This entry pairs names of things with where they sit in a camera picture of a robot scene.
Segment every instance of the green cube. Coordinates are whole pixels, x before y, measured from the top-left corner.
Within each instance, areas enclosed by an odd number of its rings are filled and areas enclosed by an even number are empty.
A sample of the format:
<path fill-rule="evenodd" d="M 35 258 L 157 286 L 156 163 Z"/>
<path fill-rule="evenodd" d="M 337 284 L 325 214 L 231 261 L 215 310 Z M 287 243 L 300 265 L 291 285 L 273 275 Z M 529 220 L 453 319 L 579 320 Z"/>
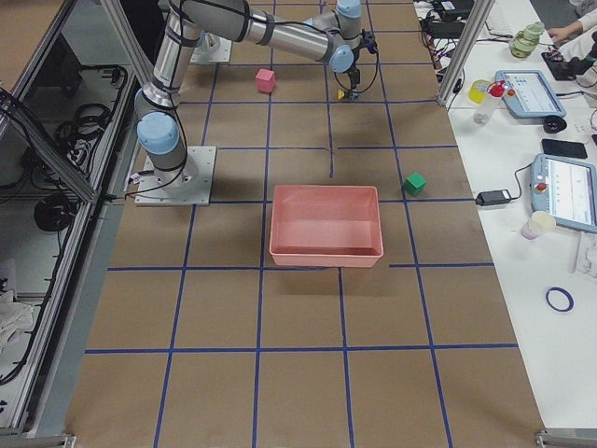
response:
<path fill-rule="evenodd" d="M 423 191 L 426 183 L 427 179 L 425 179 L 422 175 L 419 173 L 413 173 L 407 177 L 407 180 L 404 181 L 402 188 L 411 196 L 416 196 Z"/>

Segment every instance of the pink plastic bin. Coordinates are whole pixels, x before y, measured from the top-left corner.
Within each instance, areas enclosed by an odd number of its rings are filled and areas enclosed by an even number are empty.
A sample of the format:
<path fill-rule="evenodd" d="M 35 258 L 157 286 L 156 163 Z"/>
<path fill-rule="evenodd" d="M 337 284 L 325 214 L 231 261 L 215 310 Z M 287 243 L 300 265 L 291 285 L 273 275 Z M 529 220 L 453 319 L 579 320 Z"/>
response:
<path fill-rule="evenodd" d="M 281 266 L 370 268 L 383 255 L 377 190 L 276 186 L 270 253 Z"/>

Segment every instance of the person's hand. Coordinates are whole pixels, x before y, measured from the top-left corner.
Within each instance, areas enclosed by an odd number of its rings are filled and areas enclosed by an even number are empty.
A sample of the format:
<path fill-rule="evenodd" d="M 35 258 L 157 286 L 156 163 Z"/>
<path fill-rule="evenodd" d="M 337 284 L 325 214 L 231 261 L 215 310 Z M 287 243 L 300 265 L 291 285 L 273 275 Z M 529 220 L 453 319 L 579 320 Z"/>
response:
<path fill-rule="evenodd" d="M 548 35 L 555 43 L 562 42 L 563 40 L 567 39 L 570 34 L 566 28 L 549 28 Z"/>

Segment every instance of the blue tape roll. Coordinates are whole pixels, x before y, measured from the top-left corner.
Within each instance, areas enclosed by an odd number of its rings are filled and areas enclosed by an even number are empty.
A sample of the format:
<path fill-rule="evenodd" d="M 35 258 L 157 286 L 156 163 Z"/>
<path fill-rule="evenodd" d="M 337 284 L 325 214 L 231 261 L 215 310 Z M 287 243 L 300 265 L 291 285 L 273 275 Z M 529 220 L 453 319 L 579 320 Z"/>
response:
<path fill-rule="evenodd" d="M 553 303 L 551 303 L 551 300 L 549 299 L 549 294 L 551 294 L 552 291 L 558 291 L 564 295 L 564 297 L 568 300 L 568 306 L 566 308 L 558 308 Z M 575 307 L 575 301 L 572 298 L 572 294 L 566 291 L 563 287 L 551 287 L 550 289 L 548 289 L 548 291 L 545 293 L 545 300 L 548 303 L 549 308 L 557 311 L 558 313 L 567 313 Z"/>

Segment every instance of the tablet screen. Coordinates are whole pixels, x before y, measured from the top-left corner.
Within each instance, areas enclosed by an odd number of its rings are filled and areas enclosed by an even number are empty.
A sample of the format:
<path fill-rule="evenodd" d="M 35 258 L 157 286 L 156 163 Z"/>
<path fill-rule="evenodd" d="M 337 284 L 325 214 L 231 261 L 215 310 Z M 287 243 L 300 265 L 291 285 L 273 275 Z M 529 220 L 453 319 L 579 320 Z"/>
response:
<path fill-rule="evenodd" d="M 506 72 L 506 81 L 516 92 L 524 112 L 558 112 L 543 80 L 537 73 Z"/>
<path fill-rule="evenodd" d="M 593 186 L 586 166 L 548 159 L 549 210 L 555 217 L 595 225 Z"/>

